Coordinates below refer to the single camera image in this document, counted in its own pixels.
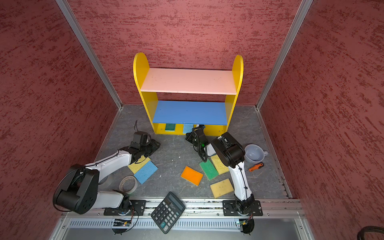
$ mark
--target shelf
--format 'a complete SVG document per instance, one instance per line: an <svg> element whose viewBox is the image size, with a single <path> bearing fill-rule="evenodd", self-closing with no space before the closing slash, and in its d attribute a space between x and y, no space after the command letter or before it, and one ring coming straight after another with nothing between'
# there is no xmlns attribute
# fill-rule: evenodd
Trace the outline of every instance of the shelf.
<svg viewBox="0 0 384 240"><path fill-rule="evenodd" d="M150 68L142 92L236 95L232 71Z"/></svg>
<svg viewBox="0 0 384 240"><path fill-rule="evenodd" d="M225 103L159 101L153 123L227 125Z"/></svg>

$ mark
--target metal bracket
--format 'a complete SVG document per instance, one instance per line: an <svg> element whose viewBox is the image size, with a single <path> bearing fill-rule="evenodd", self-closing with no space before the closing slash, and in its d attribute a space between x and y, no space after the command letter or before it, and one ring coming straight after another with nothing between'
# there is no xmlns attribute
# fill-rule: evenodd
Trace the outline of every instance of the metal bracket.
<svg viewBox="0 0 384 240"><path fill-rule="evenodd" d="M133 208L137 211L137 214L139 214L139 216L143 216L146 202L147 201L145 201L145 200L131 200ZM114 209L104 209L104 216L123 217L123 216L119 215L118 212Z"/></svg>
<svg viewBox="0 0 384 240"><path fill-rule="evenodd" d="M236 201L235 200L224 200L223 201L223 212L224 216L241 216L236 210L235 210ZM263 210L260 204L260 201L255 200L255 203L252 205L252 212L254 216L262 216Z"/></svg>

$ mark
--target screwdriver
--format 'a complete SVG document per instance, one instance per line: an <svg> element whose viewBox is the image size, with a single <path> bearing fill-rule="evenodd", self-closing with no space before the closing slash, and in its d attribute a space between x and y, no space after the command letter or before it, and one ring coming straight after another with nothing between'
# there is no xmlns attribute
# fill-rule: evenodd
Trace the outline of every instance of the screwdriver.
<svg viewBox="0 0 384 240"><path fill-rule="evenodd" d="M250 169L248 169L248 170L245 171L245 172L248 172L248 171L253 172L254 170L256 170L256 169L260 169L260 168L262 168L262 167L264 167L264 164L261 162L261 163L259 163L259 164L254 165L253 167L251 167Z"/></svg>

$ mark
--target yellow shelf side panel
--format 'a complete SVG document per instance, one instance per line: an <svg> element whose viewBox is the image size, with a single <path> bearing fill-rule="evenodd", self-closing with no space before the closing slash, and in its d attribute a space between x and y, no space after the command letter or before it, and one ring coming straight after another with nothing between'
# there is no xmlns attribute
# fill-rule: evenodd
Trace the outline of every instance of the yellow shelf side panel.
<svg viewBox="0 0 384 240"><path fill-rule="evenodd" d="M135 77L135 83L139 91L141 100L143 101L145 110L147 111L148 118L151 122L152 128L156 133L157 123L153 123L153 117L155 116L158 98L157 93L142 92L141 86L149 71L148 59L144 53L136 53L133 60L133 76Z"/></svg>
<svg viewBox="0 0 384 240"><path fill-rule="evenodd" d="M233 110L235 109L235 104L237 97L239 96L241 83L243 82L243 73L244 73L244 61L241 55L237 55L232 66L232 75L235 82L236 95L227 95L225 97L225 110L227 112L227 126L225 127L224 132L228 131L229 122L231 121Z"/></svg>

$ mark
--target blue sponge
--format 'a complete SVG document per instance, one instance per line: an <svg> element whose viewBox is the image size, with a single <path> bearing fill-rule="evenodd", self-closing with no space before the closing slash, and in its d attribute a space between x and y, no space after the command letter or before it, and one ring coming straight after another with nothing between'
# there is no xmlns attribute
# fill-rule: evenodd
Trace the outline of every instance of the blue sponge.
<svg viewBox="0 0 384 240"><path fill-rule="evenodd" d="M184 124L183 126L183 134L192 132L193 124Z"/></svg>
<svg viewBox="0 0 384 240"><path fill-rule="evenodd" d="M143 184L153 173L155 173L157 167L152 163L152 161L147 162L137 173L135 173L135 178Z"/></svg>

